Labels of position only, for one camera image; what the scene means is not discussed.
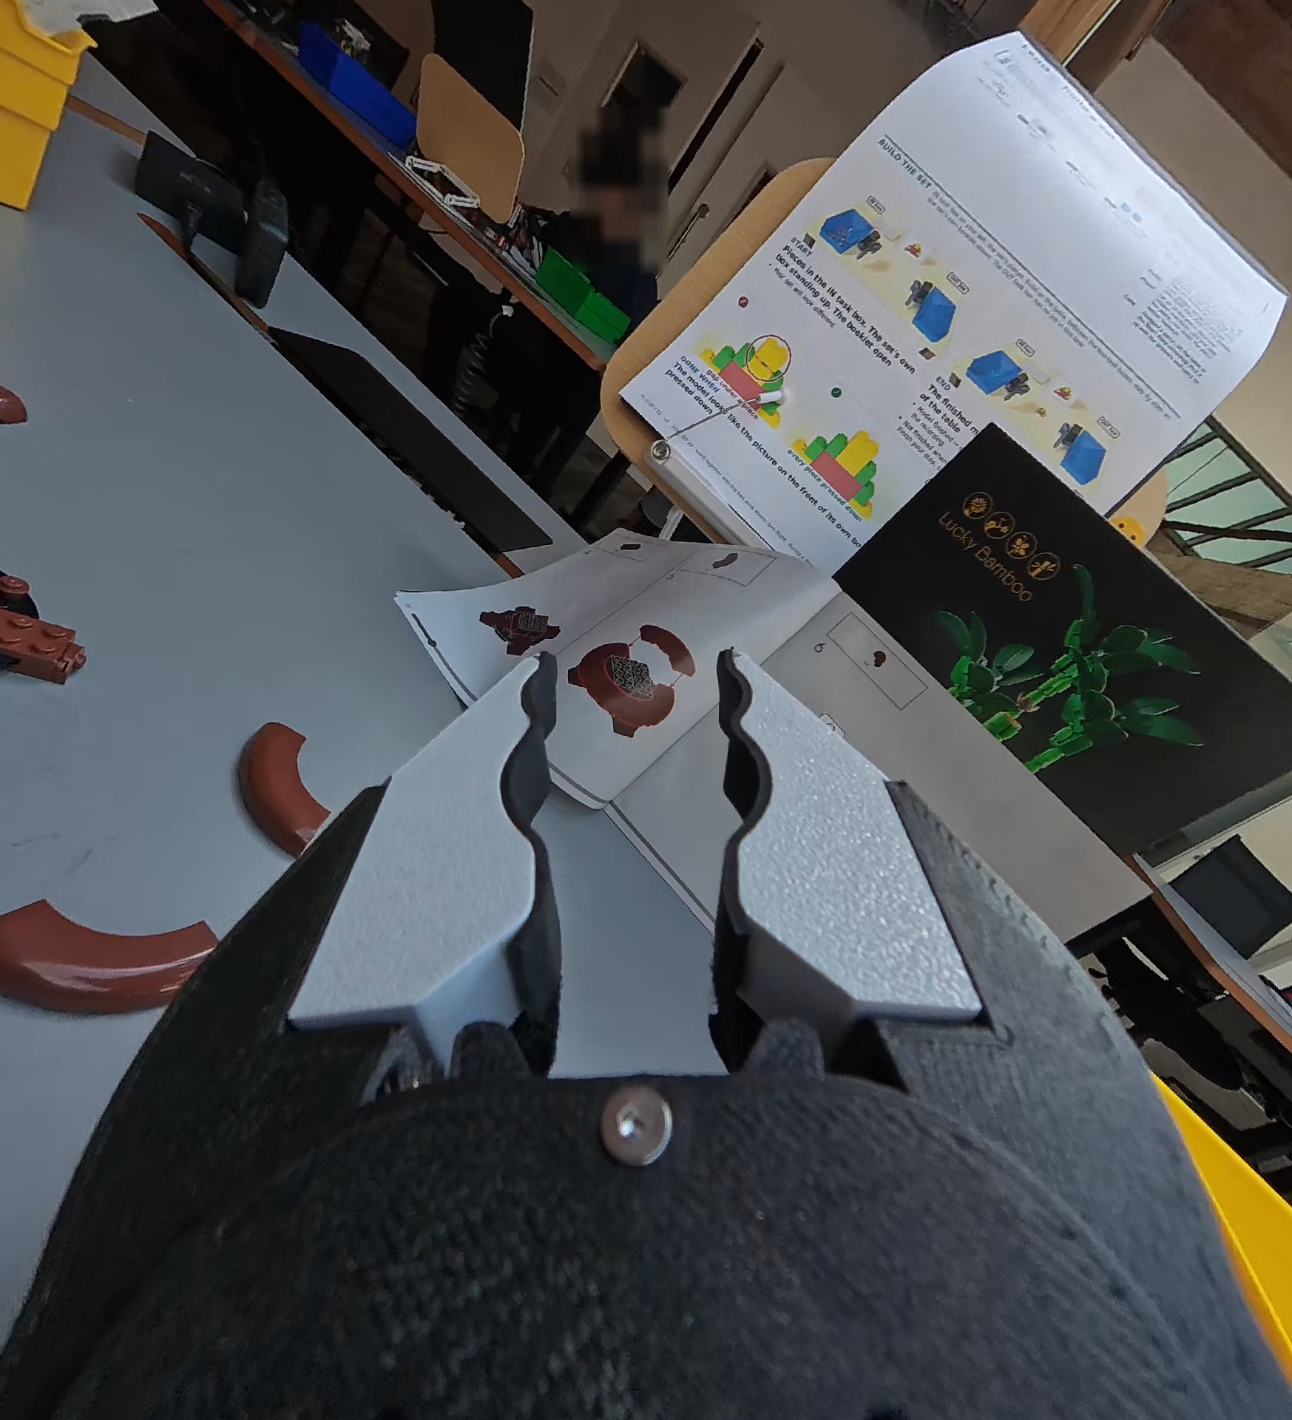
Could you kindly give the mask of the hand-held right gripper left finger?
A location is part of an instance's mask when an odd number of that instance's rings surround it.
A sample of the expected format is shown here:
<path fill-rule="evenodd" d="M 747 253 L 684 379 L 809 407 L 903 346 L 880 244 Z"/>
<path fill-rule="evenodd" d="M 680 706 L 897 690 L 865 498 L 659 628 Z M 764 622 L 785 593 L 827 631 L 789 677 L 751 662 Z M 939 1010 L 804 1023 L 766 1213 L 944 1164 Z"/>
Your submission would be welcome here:
<path fill-rule="evenodd" d="M 498 1023 L 551 1073 L 562 949 L 534 818 L 555 723 L 557 664 L 532 654 L 393 772 L 289 1025 L 399 1025 L 447 1069 L 464 1027 Z"/>

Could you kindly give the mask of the white truss model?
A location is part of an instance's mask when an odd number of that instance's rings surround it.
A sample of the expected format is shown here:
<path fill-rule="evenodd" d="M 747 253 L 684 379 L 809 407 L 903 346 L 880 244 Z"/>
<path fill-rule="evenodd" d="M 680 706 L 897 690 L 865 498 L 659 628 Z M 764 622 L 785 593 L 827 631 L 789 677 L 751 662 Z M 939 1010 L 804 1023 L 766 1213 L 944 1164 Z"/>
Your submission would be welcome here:
<path fill-rule="evenodd" d="M 422 154 L 407 154 L 401 168 L 416 187 L 431 194 L 443 208 L 469 215 L 481 211 L 477 192 L 466 187 L 447 166 L 426 160 Z"/>

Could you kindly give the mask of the long wooden workbench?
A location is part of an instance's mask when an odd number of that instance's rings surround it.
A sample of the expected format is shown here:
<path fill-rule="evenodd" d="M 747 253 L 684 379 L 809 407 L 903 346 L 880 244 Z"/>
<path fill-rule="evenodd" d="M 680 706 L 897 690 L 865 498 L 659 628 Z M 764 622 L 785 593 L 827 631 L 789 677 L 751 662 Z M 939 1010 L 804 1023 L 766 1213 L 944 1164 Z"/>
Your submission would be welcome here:
<path fill-rule="evenodd" d="M 279 44 L 268 31 L 245 17 L 236 6 L 205 2 L 209 10 L 241 44 L 258 54 L 262 61 L 296 90 L 329 124 L 342 133 L 359 154 L 384 175 L 386 183 L 403 196 L 429 227 L 443 234 L 456 249 L 471 257 L 490 282 L 530 310 L 557 341 L 568 346 L 589 369 L 604 373 L 616 354 L 616 344 L 595 335 L 574 320 L 557 301 L 545 293 L 532 276 L 526 276 L 505 251 L 473 223 L 462 221 L 441 198 L 410 171 L 403 168 L 401 156 L 388 149 L 359 116 L 348 111 L 329 94 L 298 61 L 289 46 Z"/>

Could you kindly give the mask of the open instruction booklet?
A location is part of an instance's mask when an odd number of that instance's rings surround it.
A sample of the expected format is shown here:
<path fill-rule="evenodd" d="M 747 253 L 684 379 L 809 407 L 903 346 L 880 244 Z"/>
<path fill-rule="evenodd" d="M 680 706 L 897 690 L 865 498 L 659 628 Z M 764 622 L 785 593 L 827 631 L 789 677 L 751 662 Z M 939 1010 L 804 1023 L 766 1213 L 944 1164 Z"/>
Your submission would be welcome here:
<path fill-rule="evenodd" d="M 722 791 L 726 649 L 908 784 L 1060 939 L 1148 896 L 853 597 L 785 554 L 616 531 L 517 580 L 395 603 L 464 704 L 555 656 L 555 785 L 604 810 L 705 924 L 739 825 Z"/>

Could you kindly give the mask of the yellow plastic bin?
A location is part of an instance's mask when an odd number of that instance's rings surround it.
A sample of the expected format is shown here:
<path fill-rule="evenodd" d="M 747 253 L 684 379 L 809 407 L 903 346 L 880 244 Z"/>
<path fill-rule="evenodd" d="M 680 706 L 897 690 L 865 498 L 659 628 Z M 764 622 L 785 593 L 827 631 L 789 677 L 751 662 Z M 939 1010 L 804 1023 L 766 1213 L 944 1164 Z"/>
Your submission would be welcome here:
<path fill-rule="evenodd" d="M 1220 1221 L 1243 1297 L 1292 1384 L 1292 1207 L 1169 1086 L 1155 1088 Z"/>

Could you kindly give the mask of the black box device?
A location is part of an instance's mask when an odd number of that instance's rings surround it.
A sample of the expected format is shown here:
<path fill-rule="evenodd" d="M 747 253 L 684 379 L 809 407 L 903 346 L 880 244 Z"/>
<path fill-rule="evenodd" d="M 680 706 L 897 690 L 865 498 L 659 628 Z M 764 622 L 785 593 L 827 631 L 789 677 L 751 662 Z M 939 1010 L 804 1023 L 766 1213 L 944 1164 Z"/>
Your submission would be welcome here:
<path fill-rule="evenodd" d="M 135 194 L 173 217 L 184 240 L 203 236 L 234 255 L 241 251 L 247 225 L 241 189 L 158 133 L 146 133 Z"/>

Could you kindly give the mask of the grey desk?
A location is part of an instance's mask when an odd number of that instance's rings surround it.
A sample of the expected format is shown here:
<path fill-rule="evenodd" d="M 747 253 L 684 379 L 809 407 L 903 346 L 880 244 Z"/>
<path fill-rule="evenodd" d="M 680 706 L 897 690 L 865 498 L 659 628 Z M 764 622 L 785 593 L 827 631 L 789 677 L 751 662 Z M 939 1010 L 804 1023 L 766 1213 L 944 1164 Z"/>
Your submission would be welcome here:
<path fill-rule="evenodd" d="M 281 721 L 340 808 L 458 713 L 393 597 L 504 571 L 141 221 L 137 145 L 67 114 L 0 208 L 0 567 L 72 628 L 68 685 L 0 677 L 0 915 L 230 926 L 289 865 L 236 761 Z M 0 1342 L 156 1014 L 0 996 Z"/>

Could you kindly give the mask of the black bamboo picture box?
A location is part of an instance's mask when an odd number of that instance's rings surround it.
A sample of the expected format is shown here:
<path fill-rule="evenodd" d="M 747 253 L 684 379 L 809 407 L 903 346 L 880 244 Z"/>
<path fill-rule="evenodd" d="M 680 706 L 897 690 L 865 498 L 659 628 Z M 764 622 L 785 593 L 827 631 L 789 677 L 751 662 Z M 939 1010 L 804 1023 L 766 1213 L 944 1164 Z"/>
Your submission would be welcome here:
<path fill-rule="evenodd" d="M 1117 854 L 1292 787 L 1292 681 L 996 426 L 834 580 Z"/>

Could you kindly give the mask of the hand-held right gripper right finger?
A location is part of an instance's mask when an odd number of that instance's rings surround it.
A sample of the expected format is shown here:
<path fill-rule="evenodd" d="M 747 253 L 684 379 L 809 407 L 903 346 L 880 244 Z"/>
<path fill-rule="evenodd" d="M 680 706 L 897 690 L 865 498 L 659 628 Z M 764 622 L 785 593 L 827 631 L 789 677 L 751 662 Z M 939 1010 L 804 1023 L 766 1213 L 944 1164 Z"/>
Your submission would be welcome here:
<path fill-rule="evenodd" d="M 739 1071 L 771 1023 L 825 1063 L 865 1023 L 971 1027 L 984 1004 L 906 831 L 897 787 L 747 654 L 718 658 L 726 842 L 709 1034 Z"/>

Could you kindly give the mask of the printed instruction sheet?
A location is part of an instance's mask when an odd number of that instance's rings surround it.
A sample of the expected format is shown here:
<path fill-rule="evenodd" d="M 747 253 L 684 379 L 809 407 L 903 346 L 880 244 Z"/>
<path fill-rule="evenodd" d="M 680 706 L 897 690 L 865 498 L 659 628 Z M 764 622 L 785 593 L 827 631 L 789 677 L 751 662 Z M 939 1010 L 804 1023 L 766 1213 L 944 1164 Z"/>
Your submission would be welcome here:
<path fill-rule="evenodd" d="M 1119 348 L 1182 419 L 1214 413 L 1269 346 L 1286 291 L 1039 48 L 939 61 L 838 158 L 927 173 Z"/>

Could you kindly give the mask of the blue plastic bin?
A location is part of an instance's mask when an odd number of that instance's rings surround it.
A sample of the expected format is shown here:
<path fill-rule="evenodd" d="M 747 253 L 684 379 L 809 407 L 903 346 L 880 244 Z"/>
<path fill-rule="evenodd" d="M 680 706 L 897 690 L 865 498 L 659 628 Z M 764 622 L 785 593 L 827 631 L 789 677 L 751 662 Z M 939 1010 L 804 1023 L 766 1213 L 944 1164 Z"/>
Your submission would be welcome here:
<path fill-rule="evenodd" d="M 310 78 L 365 120 L 391 149 L 410 147 L 418 132 L 416 116 L 363 63 L 314 23 L 300 23 L 298 40 L 298 61 Z"/>

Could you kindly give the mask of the black monitor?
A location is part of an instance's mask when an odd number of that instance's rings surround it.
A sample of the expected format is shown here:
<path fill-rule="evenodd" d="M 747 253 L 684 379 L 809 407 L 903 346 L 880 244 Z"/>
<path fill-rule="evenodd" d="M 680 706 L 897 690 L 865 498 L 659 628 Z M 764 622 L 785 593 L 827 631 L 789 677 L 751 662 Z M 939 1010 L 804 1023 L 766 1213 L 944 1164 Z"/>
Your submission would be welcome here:
<path fill-rule="evenodd" d="M 1241 835 L 1214 846 L 1169 886 L 1245 960 L 1292 926 L 1292 890 Z"/>

